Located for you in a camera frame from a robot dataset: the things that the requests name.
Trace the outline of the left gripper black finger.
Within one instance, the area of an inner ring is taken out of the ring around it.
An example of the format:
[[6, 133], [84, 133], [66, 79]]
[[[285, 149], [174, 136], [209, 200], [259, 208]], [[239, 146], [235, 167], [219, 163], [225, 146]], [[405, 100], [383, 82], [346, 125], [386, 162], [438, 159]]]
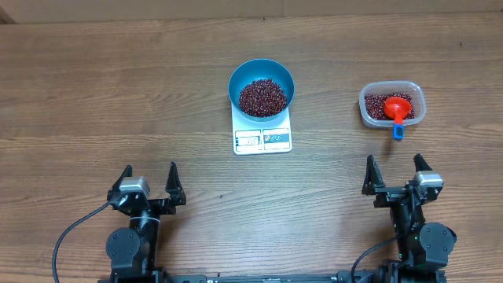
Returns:
[[170, 163], [165, 191], [170, 195], [170, 200], [174, 206], [186, 205], [186, 195], [182, 188], [175, 162]]
[[124, 180], [127, 177], [131, 177], [132, 173], [133, 173], [132, 166], [127, 165], [125, 167], [123, 173], [119, 176], [119, 178], [112, 185], [111, 189], [107, 192], [107, 201], [112, 200], [112, 197], [114, 196], [114, 194], [119, 192], [119, 187], [120, 187], [120, 184], [122, 183], [122, 180]]

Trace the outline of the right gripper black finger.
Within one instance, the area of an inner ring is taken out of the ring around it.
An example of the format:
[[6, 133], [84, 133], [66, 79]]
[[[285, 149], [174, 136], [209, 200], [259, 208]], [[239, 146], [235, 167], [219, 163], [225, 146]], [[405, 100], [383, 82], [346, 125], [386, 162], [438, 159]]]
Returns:
[[422, 157], [420, 153], [416, 154], [413, 158], [414, 165], [415, 165], [415, 171], [431, 171], [431, 167], [428, 165], [428, 163], [425, 161], [425, 159]]
[[362, 185], [362, 194], [377, 195], [385, 189], [385, 183], [373, 155], [369, 155], [366, 161], [365, 178]]

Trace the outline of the red measuring scoop blue handle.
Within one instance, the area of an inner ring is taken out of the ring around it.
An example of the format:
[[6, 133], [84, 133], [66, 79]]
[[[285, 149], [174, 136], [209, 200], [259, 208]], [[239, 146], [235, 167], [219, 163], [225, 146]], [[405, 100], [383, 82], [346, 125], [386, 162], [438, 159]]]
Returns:
[[404, 138], [403, 120], [409, 115], [412, 105], [404, 98], [389, 97], [384, 102], [384, 114], [394, 120], [393, 139], [400, 142]]

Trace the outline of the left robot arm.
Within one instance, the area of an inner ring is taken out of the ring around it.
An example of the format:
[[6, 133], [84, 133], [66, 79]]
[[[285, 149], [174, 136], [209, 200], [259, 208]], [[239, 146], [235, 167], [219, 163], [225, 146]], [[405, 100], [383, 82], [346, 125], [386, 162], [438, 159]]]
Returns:
[[134, 177], [128, 165], [108, 191], [107, 201], [113, 209], [129, 217], [129, 226], [113, 231], [106, 242], [111, 260], [110, 282], [170, 282], [164, 268], [156, 265], [160, 217], [173, 215], [176, 207], [186, 204], [186, 195], [175, 163], [165, 186], [166, 198], [151, 199], [149, 184]]

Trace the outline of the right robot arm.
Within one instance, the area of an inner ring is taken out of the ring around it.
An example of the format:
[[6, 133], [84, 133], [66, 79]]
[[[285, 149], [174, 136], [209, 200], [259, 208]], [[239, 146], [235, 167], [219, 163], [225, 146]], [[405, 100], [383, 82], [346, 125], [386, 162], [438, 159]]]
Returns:
[[[367, 157], [362, 194], [374, 196], [375, 208], [388, 208], [395, 230], [393, 238], [360, 255], [351, 268], [353, 282], [445, 282], [457, 235], [438, 222], [426, 222], [422, 206], [436, 200], [444, 181], [421, 154], [413, 158], [415, 175], [404, 186], [385, 185], [377, 162]], [[388, 260], [372, 273], [356, 278], [356, 267], [369, 253], [395, 242], [399, 260]]]

